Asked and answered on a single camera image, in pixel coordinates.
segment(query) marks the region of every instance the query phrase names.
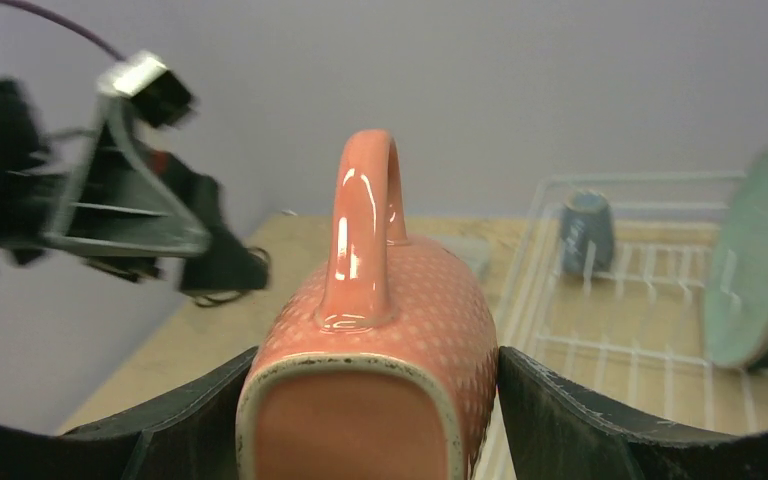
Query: white wire rack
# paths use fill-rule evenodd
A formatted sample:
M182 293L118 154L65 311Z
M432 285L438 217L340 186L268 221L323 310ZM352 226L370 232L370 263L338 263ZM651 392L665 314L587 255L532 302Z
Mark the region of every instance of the white wire rack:
M496 311L500 344L670 421L732 434L768 429L768 370L714 367L700 324L717 224L743 177L688 172L543 181ZM591 244L583 278L569 278L560 270L556 218L578 189L599 190L611 200L616 254L611 271L593 272ZM719 289L741 308L724 277ZM514 478L498 401L475 478Z

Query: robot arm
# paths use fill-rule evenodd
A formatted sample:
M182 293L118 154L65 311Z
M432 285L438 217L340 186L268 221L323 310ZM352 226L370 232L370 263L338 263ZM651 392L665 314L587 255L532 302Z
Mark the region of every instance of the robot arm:
M159 278L158 259L182 258L178 289L192 297L266 288L267 259L223 220L221 184L134 133L137 121L179 124L193 103L157 56L120 60L99 78L97 114L77 166L44 173L52 145L21 83L0 79L0 249L19 267L64 251L134 283Z

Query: pink mug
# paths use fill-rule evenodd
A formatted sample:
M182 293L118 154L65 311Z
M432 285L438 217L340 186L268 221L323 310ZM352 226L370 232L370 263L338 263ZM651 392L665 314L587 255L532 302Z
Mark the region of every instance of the pink mug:
M237 407L245 480L472 478L496 394L469 267L408 236L390 134L343 151L331 251L260 348Z

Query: white wall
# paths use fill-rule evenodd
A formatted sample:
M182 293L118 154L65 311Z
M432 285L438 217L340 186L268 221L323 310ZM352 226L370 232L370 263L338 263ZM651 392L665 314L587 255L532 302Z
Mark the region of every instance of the white wall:
M551 173L742 168L768 144L768 0L170 0L239 94L282 208L330 209L391 129L411 213L521 215Z
M251 232L269 202L216 89L227 79L174 16L158 15L162 1L38 3L126 54L148 48L170 63L202 103L200 115L168 142L194 169L222 179L228 221L241 235ZM66 30L0 7L0 74L27 81L49 129L90 121L95 78L109 65ZM180 302L173 283L133 286L65 255L27 270L0 264L0 422L53 431Z

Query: mug handle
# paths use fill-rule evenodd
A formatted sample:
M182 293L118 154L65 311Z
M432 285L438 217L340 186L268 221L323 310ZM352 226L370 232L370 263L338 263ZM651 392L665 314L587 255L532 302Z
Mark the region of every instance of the mug handle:
M408 241L399 154L389 132L364 130L346 143L332 222L320 326L363 330L387 322L394 314L387 245Z

